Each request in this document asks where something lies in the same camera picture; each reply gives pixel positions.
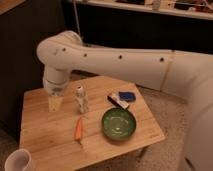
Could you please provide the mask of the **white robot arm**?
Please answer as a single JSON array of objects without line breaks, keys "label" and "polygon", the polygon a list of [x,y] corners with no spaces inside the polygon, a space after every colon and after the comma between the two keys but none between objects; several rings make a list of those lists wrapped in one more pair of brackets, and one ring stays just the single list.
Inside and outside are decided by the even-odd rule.
[{"label": "white robot arm", "polygon": [[179,171],[213,171],[213,55],[159,49],[87,46],[73,31],[37,46],[43,86],[61,95],[70,73],[83,70],[134,82],[188,100],[188,128]]}]

